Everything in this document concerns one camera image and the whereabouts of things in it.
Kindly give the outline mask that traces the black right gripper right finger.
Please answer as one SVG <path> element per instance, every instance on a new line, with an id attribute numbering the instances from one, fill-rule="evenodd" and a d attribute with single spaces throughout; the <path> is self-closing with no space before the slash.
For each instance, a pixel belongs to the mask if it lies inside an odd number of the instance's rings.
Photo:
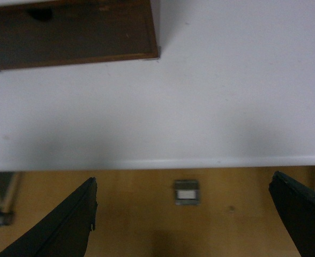
<path id="1" fill-rule="evenodd" d="M 279 171 L 268 190 L 300 255 L 315 256 L 315 191 Z"/>

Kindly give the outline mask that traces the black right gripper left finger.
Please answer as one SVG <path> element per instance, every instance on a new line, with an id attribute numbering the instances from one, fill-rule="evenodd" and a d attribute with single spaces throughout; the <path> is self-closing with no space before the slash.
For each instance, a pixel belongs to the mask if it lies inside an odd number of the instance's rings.
<path id="1" fill-rule="evenodd" d="M 87 179 L 0 256 L 84 256 L 95 230 L 97 183 Z"/>

